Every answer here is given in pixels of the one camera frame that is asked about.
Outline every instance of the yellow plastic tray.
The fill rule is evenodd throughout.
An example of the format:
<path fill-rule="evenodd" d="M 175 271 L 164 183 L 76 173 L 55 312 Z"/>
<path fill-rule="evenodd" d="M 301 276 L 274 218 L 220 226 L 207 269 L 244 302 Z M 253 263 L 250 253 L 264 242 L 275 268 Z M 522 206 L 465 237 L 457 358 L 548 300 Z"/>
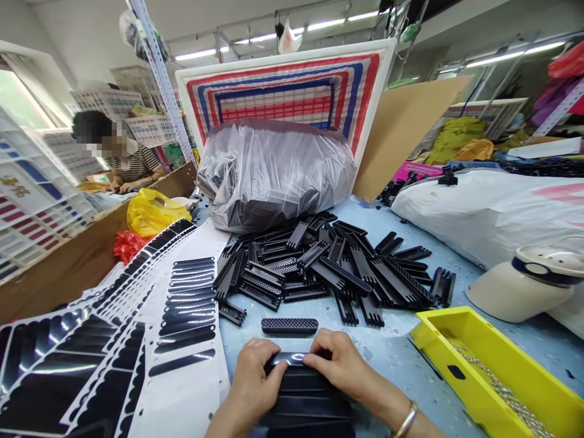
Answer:
<path fill-rule="evenodd" d="M 493 390 L 488 375 L 450 344 L 464 345 L 513 391 L 556 438 L 584 437 L 584 400 L 526 355 L 470 307 L 418 313 L 411 332 L 422 350 L 466 406 L 468 414 L 493 438 L 533 438 L 525 423 Z"/>

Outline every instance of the silver bracelet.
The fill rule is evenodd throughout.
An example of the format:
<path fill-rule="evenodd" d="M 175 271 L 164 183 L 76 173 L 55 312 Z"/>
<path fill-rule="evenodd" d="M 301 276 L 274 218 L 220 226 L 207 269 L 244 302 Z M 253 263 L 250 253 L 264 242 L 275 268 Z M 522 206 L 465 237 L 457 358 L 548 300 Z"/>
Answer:
<path fill-rule="evenodd" d="M 418 414 L 418 405 L 413 400 L 411 400 L 411 402 L 412 404 L 409 407 L 408 415 L 406 416 L 406 419 L 403 421 L 395 435 L 393 435 L 393 438 L 405 438 L 406 434 L 412 428 L 412 425 L 414 424 L 415 421 L 415 417 Z"/>

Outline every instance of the human hand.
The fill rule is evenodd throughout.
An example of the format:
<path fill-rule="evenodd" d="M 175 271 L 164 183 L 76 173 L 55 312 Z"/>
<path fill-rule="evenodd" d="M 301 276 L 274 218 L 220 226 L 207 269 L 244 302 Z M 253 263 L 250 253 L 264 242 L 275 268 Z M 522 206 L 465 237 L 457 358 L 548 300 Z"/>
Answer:
<path fill-rule="evenodd" d="M 328 350 L 333 356 L 326 360 L 314 353 Z M 321 328 L 310 347 L 310 353 L 304 356 L 304 364 L 323 374 L 332 385 L 353 397 L 363 401 L 372 381 L 380 377 L 363 359 L 351 338 L 344 332 L 332 332 Z"/>
<path fill-rule="evenodd" d="M 123 195 L 124 193 L 130 193 L 136 187 L 138 187 L 138 185 L 135 182 L 125 182 L 120 187 L 120 194 Z"/>
<path fill-rule="evenodd" d="M 117 181 L 113 181 L 112 183 L 110 183 L 109 185 L 109 191 L 111 192 L 117 192 L 120 189 L 120 183 Z"/>
<path fill-rule="evenodd" d="M 253 338 L 237 357 L 231 390 L 209 425 L 207 438 L 234 438 L 247 432 L 276 404 L 288 363 L 281 361 L 266 376 L 264 366 L 280 352 L 268 339 Z"/>

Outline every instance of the light blue table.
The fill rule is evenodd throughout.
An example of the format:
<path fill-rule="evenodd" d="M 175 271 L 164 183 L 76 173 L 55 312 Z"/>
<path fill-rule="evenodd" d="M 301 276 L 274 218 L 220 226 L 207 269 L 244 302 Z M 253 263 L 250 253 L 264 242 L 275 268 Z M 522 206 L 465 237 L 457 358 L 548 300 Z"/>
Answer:
<path fill-rule="evenodd" d="M 204 205 L 205 202 L 201 203 L 201 220 L 208 215 Z M 332 212 L 340 220 L 366 229 L 369 232 L 367 237 L 374 246 L 389 231 L 395 231 L 404 239 L 402 248 L 417 245 L 428 248 L 433 253 L 422 261 L 428 264 L 430 275 L 439 266 L 456 273 L 452 306 L 474 307 L 464 291 L 482 274 L 482 269 L 418 227 L 400 223 L 400 218 L 388 207 L 382 206 L 377 210 L 375 205 L 379 204 L 366 204 L 352 196 L 336 206 Z M 260 328 L 262 318 L 316 318 L 320 327 L 348 333 L 367 362 L 415 400 L 445 434 L 463 438 L 487 436 L 466 414 L 464 405 L 448 383 L 437 378 L 432 368 L 408 341 L 408 333 L 419 321 L 414 312 L 383 309 L 385 327 L 378 329 L 365 325 L 360 308 L 355 308 L 360 320 L 359 326 L 344 325 L 332 297 L 282 304 L 277 313 L 241 295 L 230 297 L 229 301 L 248 311 L 241 328 L 224 319 L 220 320 L 230 378 L 233 377 L 237 355 L 244 343 L 251 338 L 265 337 Z M 548 315 L 540 315 L 516 325 L 499 321 L 480 311 L 479 313 L 576 394 L 584 397 L 584 341 Z M 312 344 L 312 338 L 271 339 L 283 351 L 288 352 L 307 352 Z M 358 437 L 389 437 L 387 429 L 366 411 L 358 411 L 356 416 Z M 254 436 L 262 434 L 262 431 L 254 431 Z"/>

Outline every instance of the striped shirt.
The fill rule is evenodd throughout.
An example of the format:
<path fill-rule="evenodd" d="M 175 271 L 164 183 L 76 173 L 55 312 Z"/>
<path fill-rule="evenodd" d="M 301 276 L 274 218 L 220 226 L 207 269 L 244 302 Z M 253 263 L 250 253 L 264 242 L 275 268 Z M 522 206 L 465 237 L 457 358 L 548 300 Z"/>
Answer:
<path fill-rule="evenodd" d="M 133 183 L 154 173 L 162 164 L 146 146 L 128 139 L 129 155 L 120 157 L 103 157 L 109 168 L 119 175 L 125 183 Z"/>

